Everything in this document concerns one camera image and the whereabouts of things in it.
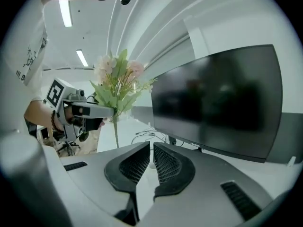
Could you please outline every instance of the artificial flower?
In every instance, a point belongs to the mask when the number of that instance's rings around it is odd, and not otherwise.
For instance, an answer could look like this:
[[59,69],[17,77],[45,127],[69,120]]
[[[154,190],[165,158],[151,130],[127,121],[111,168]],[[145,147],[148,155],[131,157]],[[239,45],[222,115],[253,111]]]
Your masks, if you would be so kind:
[[149,92],[149,93],[152,93],[152,91],[151,91],[151,90],[152,90],[152,87],[153,87],[152,85],[150,85],[150,86],[148,87],[148,92]]
[[132,75],[137,78],[142,75],[144,72],[144,67],[139,61],[129,61],[128,62],[129,69],[132,70]]
[[104,69],[95,69],[97,75],[98,84],[102,84],[106,80],[106,71]]
[[97,65],[99,69],[104,69],[107,74],[111,74],[113,68],[117,65],[117,61],[115,58],[104,55],[98,59]]

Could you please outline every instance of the white desk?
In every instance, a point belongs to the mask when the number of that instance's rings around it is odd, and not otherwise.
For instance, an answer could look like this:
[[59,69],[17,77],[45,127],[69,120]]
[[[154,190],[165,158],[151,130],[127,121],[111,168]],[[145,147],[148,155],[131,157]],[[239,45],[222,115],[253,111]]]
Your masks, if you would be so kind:
[[[124,119],[118,122],[118,137],[119,146],[127,146],[131,144],[132,139],[136,136],[137,132],[148,129],[148,125],[135,120],[133,118]],[[162,138],[162,135],[156,132],[156,135]],[[142,142],[151,136],[142,136],[134,140],[136,142]],[[153,146],[154,141],[160,141],[158,138],[150,139],[151,146]],[[189,149],[196,149],[196,147],[184,143],[182,147]],[[110,149],[116,148],[116,140],[114,134],[114,127],[112,123],[106,124],[102,127],[98,142],[97,152],[102,152]],[[245,161],[241,159],[236,159],[232,157],[227,157],[224,155],[216,154],[207,150],[203,150],[204,153],[218,156],[234,167],[242,171],[244,174],[248,175],[259,183],[268,194],[274,199],[281,193],[292,188],[298,175],[302,169],[302,163],[296,164],[291,167],[287,167],[283,164],[276,163],[257,163],[251,161]],[[151,162],[153,159],[153,151],[151,151]],[[152,170],[149,167],[143,174],[140,182],[137,185],[137,198],[138,198],[138,210],[139,216],[142,218],[148,209],[153,204],[154,189],[159,185],[156,170]]]

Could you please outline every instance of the black mesh pad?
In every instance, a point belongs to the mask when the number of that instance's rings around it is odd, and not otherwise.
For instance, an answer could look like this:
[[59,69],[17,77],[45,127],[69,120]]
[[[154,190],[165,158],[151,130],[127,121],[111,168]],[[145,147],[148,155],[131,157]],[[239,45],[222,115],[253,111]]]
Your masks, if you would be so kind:
[[154,198],[180,193],[193,180],[196,172],[190,159],[168,149],[165,145],[159,142],[153,145],[153,161],[160,182]]
[[150,149],[145,147],[119,165],[120,172],[136,185],[150,162]]

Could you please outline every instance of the gray vent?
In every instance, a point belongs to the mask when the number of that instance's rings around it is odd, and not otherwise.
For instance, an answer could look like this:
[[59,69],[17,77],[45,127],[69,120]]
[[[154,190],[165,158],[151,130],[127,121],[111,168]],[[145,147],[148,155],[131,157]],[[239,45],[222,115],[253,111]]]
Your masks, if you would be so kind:
[[235,182],[223,183],[221,187],[245,221],[261,212],[261,209]]
[[81,161],[81,162],[65,165],[64,168],[66,171],[71,171],[71,170],[78,169],[78,168],[81,168],[84,166],[87,166],[87,163],[84,161]]

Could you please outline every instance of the ceiling light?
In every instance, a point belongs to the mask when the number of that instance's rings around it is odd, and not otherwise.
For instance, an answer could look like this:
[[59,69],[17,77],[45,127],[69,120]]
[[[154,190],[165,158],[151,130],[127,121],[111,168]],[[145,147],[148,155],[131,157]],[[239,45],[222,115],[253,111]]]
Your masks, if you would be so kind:
[[65,27],[71,27],[71,10],[70,10],[70,1],[68,0],[59,0],[60,10],[63,18],[63,23]]
[[85,58],[84,58],[84,55],[83,55],[82,50],[76,50],[76,52],[77,52],[77,55],[79,56],[79,58],[80,58],[82,64],[83,64],[85,67],[89,66],[89,65],[87,64]]

